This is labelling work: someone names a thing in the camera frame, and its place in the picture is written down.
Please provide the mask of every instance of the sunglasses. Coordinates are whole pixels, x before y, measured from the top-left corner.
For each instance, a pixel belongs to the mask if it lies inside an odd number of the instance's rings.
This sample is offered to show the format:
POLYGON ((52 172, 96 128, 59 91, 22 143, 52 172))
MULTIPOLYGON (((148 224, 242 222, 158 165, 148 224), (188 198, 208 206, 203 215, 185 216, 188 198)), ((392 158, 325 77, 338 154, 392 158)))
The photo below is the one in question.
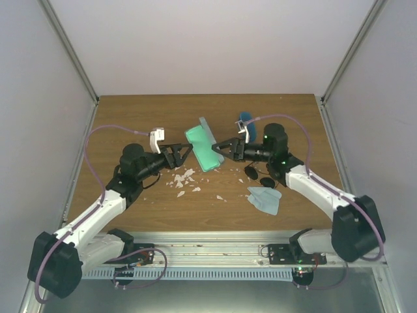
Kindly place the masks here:
MULTIPOLYGON (((258 180, 259 178, 259 174, 264 174, 264 175, 268 175, 266 173, 263 173, 261 171, 258 171, 256 168, 253 167, 253 165, 255 164, 255 162, 252 162, 251 164, 247 165, 244 168, 245 174, 252 179, 253 181, 258 180)), ((259 183, 264 186, 264 187, 269 187, 269 188, 275 188, 277 186, 277 184, 275 183, 275 180, 273 180, 271 177, 263 177, 259 180, 259 183)))

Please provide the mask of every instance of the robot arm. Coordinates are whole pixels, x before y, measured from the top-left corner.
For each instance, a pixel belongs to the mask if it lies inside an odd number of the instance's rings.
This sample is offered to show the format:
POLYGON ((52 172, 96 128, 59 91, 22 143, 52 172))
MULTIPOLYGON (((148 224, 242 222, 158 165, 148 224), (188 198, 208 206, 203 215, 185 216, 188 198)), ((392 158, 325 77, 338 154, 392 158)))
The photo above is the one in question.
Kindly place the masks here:
POLYGON ((288 136, 282 125, 268 124, 262 143, 248 143, 247 129, 242 123, 238 126, 239 133, 246 134, 244 139, 231 138, 214 144, 212 149, 236 162, 265 162, 273 179, 313 202, 333 222, 331 233, 328 230, 304 230, 296 234, 291 241, 293 244, 296 241, 298 246, 293 251, 300 250, 305 254, 336 252, 343 260, 352 262, 376 248, 379 242, 375 232, 350 202, 366 213, 385 242, 374 201, 367 196, 358 198, 346 193, 308 171, 305 164, 289 152, 288 136))
POLYGON ((153 136, 151 132, 150 139, 153 153, 144 152, 136 143, 123 149, 104 198, 99 197, 77 219, 54 234, 43 232, 35 239, 27 274, 29 280, 36 280, 46 254, 60 240, 40 277, 40 285, 60 298, 75 290, 83 273, 127 252, 122 231, 110 232, 102 240, 90 242, 110 220, 127 210, 143 190, 150 187, 143 186, 146 178, 160 175, 164 168, 181 166, 192 150, 191 144, 159 146, 157 141, 164 139, 163 130, 153 136))

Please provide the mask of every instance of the wooden table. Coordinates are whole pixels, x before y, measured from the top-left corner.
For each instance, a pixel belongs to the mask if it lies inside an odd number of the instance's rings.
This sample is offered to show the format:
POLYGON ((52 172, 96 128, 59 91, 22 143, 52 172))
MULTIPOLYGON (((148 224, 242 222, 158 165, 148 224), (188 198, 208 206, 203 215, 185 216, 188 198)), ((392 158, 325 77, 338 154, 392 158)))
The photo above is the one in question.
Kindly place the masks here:
MULTIPOLYGON (((234 122, 239 112, 256 116, 284 113, 297 118, 308 130, 313 142, 311 168, 330 183, 341 186, 340 178, 323 122, 313 95, 154 95, 102 97, 93 128, 117 124, 135 130, 150 131, 165 128, 164 143, 186 143, 184 131, 206 118, 216 140, 237 135, 234 122)), ((303 132, 292 121, 267 119, 256 122, 258 140, 267 123, 281 123, 289 136, 289 148, 304 160, 307 151, 303 132)), ((88 155, 94 168, 106 184, 118 164, 121 151, 129 143, 140 143, 150 151, 149 139, 117 129, 99 130, 90 139, 88 155)), ((177 171, 164 170, 160 181, 148 190, 122 215, 105 228, 125 231, 237 231, 237 230, 302 230, 329 228, 330 221, 316 206, 300 194, 278 187, 282 193, 276 216, 258 211, 247 201, 247 187, 260 186, 249 181, 243 172, 245 163, 226 160, 217 171, 203 173, 191 154, 177 171), (192 178, 182 188, 167 185, 175 174, 194 169, 192 178), (192 192, 195 187, 201 191, 192 192), (185 194, 177 197, 184 190, 185 194)), ((69 220, 74 219, 97 199, 100 187, 83 164, 79 175, 69 220)))

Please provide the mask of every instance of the blue object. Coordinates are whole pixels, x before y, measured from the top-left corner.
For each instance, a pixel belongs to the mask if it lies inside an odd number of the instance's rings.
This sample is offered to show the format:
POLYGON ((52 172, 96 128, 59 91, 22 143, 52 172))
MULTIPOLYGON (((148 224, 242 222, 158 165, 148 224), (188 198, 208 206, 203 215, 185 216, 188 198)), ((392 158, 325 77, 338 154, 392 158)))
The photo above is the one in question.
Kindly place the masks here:
POLYGON ((248 190, 251 193, 248 201, 258 210, 271 215, 278 214, 281 192, 268 187, 248 187, 248 190))
MULTIPOLYGON (((241 112, 239 114, 239 120, 243 122, 247 122, 252 119, 252 115, 249 112, 241 112)), ((255 123, 250 123, 248 125, 248 132, 249 132, 249 142, 254 142, 256 140, 256 128, 255 123)))

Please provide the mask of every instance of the white wall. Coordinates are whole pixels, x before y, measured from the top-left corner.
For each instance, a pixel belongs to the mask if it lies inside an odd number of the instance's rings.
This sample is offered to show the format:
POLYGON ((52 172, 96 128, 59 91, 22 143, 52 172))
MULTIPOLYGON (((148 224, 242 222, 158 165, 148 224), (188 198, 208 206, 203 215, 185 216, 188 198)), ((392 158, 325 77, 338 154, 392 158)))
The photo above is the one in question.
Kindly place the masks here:
POLYGON ((322 95, 373 0, 51 0, 98 95, 322 95))
POLYGON ((417 274, 417 6, 388 1, 328 108, 359 194, 377 203, 405 312, 417 274))
POLYGON ((0 303, 17 312, 35 237, 63 212, 93 107, 39 4, 0 9, 0 303))

